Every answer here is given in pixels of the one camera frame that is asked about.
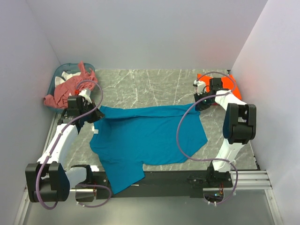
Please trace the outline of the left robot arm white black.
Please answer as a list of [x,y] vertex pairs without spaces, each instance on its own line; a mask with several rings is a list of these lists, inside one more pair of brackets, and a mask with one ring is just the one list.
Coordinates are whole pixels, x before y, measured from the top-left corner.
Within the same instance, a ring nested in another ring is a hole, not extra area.
[[94,123],[104,117],[86,94],[69,96],[67,108],[58,121],[55,135],[36,163],[28,164],[25,177],[29,200],[32,203],[64,202],[69,191],[80,185],[89,188],[94,182],[90,165],[75,165],[65,171],[63,161],[85,123]]

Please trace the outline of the teal blue t shirt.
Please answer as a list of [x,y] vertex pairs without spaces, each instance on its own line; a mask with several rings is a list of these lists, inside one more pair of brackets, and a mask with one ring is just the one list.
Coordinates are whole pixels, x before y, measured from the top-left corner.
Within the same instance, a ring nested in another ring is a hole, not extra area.
[[145,177],[143,165],[183,163],[208,139],[200,113],[190,105],[166,105],[136,109],[102,106],[105,117],[94,122],[98,133],[90,148],[117,194]]

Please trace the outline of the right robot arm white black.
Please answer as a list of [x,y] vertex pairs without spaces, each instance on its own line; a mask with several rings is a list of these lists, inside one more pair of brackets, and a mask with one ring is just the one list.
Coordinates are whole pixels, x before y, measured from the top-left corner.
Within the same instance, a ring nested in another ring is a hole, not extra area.
[[204,111],[212,105],[219,105],[225,110],[223,123],[223,143],[206,175],[209,187],[231,181],[230,169],[238,152],[256,135],[256,106],[241,101],[233,91],[224,87],[221,78],[198,78],[194,81],[197,92],[194,94],[197,103],[195,109]]

